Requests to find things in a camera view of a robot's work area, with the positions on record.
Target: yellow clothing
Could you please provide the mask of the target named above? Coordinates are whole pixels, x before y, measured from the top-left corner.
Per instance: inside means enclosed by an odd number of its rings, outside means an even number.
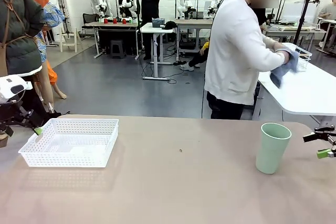
[[[207,49],[207,48],[209,48],[209,42],[205,43],[202,49],[205,50],[205,49]]]

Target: blue cloth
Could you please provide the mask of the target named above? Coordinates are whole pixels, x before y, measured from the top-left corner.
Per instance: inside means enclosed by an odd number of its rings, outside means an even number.
[[[281,87],[282,79],[285,74],[287,74],[289,71],[292,71],[294,73],[298,72],[298,62],[299,62],[299,53],[296,51],[292,51],[289,48],[281,48],[276,50],[275,52],[279,51],[286,51],[289,53],[289,61],[287,64],[284,64],[274,70],[271,71],[270,78],[275,86],[278,88]]]
[[[44,10],[44,20],[43,22],[50,28],[54,28],[61,24],[63,20],[65,19],[65,16],[63,13],[51,2],[46,4],[46,6],[43,8]],[[34,37],[38,50],[40,51],[41,55],[41,61],[42,63],[47,60],[47,45],[44,41],[43,32],[40,31],[35,37]]]

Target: cup rim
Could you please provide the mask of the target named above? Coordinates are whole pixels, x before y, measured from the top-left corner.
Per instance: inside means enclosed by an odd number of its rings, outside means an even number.
[[[274,137],[274,136],[271,136],[271,135],[267,134],[267,133],[264,131],[263,127],[264,127],[265,125],[268,125],[268,124],[279,125],[279,126],[285,128],[285,129],[286,129],[287,131],[289,131],[289,133],[290,133],[289,137],[279,138],[279,137]],[[287,127],[285,127],[285,126],[283,126],[282,124],[279,124],[279,123],[264,123],[264,124],[261,126],[261,131],[262,131],[265,135],[267,135],[267,136],[269,136],[269,137],[271,137],[271,138],[274,138],[274,139],[279,139],[279,140],[287,140],[287,139],[290,139],[290,138],[292,137],[292,132],[291,132]]]

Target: dark green jacket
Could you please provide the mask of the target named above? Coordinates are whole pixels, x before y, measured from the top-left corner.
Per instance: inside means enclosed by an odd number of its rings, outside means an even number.
[[[18,21],[11,12],[9,18],[9,32],[7,42],[24,36],[25,33],[34,37],[43,27],[43,9],[34,0],[13,0],[14,10],[25,25]],[[7,21],[7,6],[0,0],[0,42],[5,35]],[[25,74],[41,67],[41,56],[32,38],[19,39],[7,45],[6,61],[8,74]]]

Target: black chair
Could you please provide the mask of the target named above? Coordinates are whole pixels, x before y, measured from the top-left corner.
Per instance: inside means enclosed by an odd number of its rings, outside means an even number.
[[[98,14],[83,13],[84,25],[82,26],[82,35],[83,35],[83,31],[85,31],[85,35],[86,35],[86,30],[93,30],[93,26],[86,26],[86,24],[91,23],[91,22],[97,22],[98,20],[99,20]]]

